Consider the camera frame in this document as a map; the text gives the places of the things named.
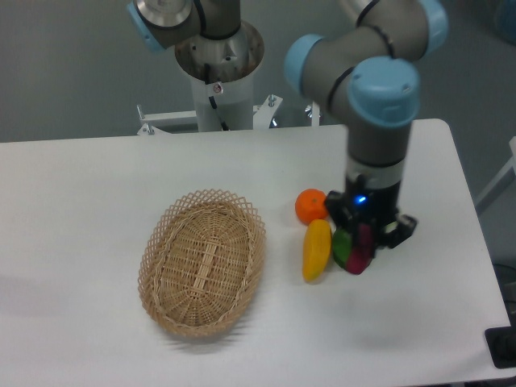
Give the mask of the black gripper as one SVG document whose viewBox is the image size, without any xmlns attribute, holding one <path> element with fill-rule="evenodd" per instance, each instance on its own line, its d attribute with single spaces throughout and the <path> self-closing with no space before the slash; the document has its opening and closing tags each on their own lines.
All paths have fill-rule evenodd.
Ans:
<svg viewBox="0 0 516 387">
<path fill-rule="evenodd" d="M 359 174 L 354 181 L 345 177 L 345 191 L 329 191 L 324 206 L 335 226 L 351 236 L 353 246 L 362 244 L 360 225 L 370 227 L 372 258 L 375 258 L 378 250 L 394 249 L 410 238 L 418 220 L 398 213 L 400 181 L 382 189 L 366 188 L 365 183 L 363 174 Z"/>
</svg>

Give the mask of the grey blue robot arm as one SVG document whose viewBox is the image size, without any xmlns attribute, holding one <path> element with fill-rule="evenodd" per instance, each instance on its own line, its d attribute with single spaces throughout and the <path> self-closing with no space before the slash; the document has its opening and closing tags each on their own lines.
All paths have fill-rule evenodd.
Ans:
<svg viewBox="0 0 516 387">
<path fill-rule="evenodd" d="M 348 129 L 345 190 L 324 204 L 343 238 L 341 268 L 367 264 L 379 248 L 410 238 L 415 218 L 397 199 L 420 80 L 414 62 L 441 47 L 448 19 L 437 1 L 350 1 L 352 31 L 335 40 L 304 35 L 286 54 L 285 79 Z M 202 86 L 202 131 L 252 125 L 252 104 L 227 100 L 226 88 L 250 76 L 264 50 L 237 1 L 131 1 L 127 11 L 153 51 L 174 48 L 178 64 Z"/>
</svg>

